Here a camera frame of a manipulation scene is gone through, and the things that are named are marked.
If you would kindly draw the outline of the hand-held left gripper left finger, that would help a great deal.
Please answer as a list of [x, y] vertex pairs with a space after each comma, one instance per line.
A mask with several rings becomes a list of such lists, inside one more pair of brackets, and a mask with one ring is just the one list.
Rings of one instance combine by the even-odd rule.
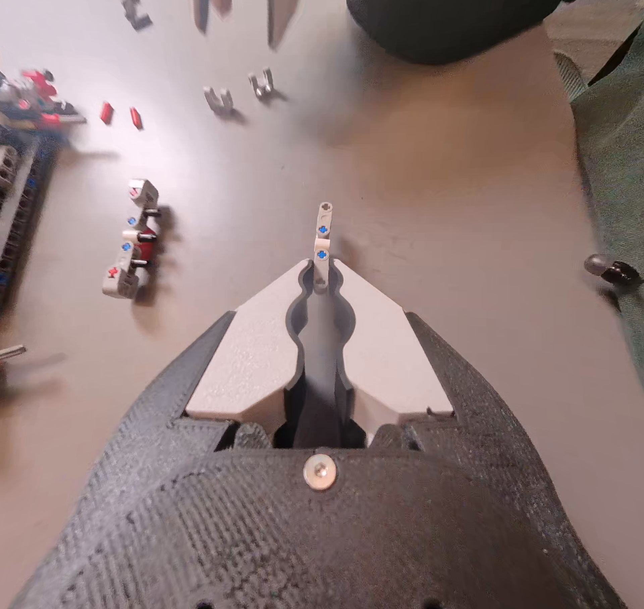
[[304, 259], [240, 305], [187, 402], [187, 416], [278, 431], [287, 421], [286, 393], [304, 371], [300, 334], [308, 298]]

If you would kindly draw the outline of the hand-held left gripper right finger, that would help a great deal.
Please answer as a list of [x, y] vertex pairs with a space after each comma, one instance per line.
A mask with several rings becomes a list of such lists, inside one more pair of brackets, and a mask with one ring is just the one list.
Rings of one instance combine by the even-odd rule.
[[454, 416], [454, 406], [405, 310], [338, 259], [332, 260], [334, 323], [339, 331], [341, 419], [370, 444], [387, 425]]

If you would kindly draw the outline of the grey lego connector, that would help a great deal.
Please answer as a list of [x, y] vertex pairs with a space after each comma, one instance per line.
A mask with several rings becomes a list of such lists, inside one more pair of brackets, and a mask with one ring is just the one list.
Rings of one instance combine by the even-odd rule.
[[261, 79], [255, 74], [250, 74], [249, 82], [255, 97], [259, 101], [268, 101], [273, 96], [275, 86], [270, 68], [266, 67], [263, 69]]
[[204, 87], [204, 97], [209, 109], [218, 117], [231, 117], [235, 107], [232, 94], [228, 88], [223, 88], [216, 93], [213, 87]]

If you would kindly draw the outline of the grey lego assembly with pins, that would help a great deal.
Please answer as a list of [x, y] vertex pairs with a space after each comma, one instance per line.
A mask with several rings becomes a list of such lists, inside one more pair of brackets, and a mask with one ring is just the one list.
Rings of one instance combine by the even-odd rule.
[[159, 238], [162, 213], [158, 207], [158, 190], [148, 179], [133, 179], [127, 187], [132, 213], [122, 231], [115, 261], [104, 271], [102, 293], [118, 299], [135, 299], [143, 273], [150, 273]]

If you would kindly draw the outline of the partly built lego car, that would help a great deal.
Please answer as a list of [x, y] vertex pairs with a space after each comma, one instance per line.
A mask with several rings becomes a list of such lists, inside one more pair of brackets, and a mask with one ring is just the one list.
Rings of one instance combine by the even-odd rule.
[[1, 74], [1, 335], [6, 333], [52, 174], [85, 117], [59, 98], [49, 70]]

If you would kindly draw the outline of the green hoodie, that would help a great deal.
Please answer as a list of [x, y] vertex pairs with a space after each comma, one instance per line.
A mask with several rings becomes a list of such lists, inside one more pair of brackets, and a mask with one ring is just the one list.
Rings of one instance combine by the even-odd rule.
[[[643, 278], [643, 24], [584, 82], [572, 59], [556, 52], [576, 131], [578, 163], [600, 251]], [[596, 283], [620, 316], [643, 381], [643, 282], [631, 288]]]

